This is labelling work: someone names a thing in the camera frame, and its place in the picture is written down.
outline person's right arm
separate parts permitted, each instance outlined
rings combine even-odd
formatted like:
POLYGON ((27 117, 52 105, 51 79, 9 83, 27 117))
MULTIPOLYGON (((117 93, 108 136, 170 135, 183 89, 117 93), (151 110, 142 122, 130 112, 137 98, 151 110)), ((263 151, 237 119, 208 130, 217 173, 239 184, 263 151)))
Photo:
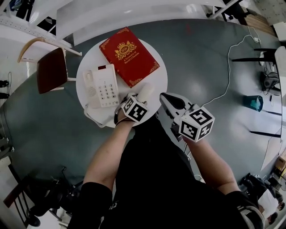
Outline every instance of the person's right arm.
POLYGON ((202 139, 195 143, 184 138, 206 184, 223 194, 240 191, 230 166, 202 139))

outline white cube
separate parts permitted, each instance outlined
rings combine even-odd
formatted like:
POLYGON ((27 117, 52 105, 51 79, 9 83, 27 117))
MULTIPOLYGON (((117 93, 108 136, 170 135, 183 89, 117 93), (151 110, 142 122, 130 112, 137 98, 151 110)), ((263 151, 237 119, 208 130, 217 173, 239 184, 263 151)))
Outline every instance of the white cube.
POLYGON ((148 111, 148 108, 133 96, 131 96, 123 106, 125 116, 137 123, 142 120, 148 111))
POLYGON ((210 133, 214 121, 214 116, 206 108, 199 108, 181 117, 179 133, 198 142, 210 133))

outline white shirt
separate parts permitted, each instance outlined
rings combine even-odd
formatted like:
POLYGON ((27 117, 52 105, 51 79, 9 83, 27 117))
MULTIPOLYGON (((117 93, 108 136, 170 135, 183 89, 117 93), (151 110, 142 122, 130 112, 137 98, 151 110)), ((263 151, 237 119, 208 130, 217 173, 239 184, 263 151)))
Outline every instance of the white shirt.
POLYGON ((258 200, 258 204, 264 208, 264 212, 262 214, 265 219, 275 213, 276 208, 279 205, 278 201, 272 196, 271 192, 268 189, 260 197, 260 199, 258 200))

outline red book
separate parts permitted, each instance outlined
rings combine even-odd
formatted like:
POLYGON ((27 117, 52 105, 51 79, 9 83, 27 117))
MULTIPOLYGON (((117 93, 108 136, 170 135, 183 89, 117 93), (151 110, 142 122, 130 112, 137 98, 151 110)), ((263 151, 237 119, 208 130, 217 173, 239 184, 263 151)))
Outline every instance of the red book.
POLYGON ((131 88, 160 67, 128 27, 104 41, 99 48, 131 88))

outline forearm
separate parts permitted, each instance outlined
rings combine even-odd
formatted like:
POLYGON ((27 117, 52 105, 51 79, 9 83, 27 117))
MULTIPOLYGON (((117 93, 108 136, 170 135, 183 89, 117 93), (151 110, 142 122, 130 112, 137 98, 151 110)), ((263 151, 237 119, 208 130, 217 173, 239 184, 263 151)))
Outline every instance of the forearm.
POLYGON ((93 156, 84 183, 96 182, 112 190, 121 155, 133 124, 122 122, 115 127, 112 135, 93 156))
POLYGON ((233 184, 239 191, 230 166, 212 149, 207 141, 201 140, 194 143, 186 141, 205 182, 213 188, 233 184))

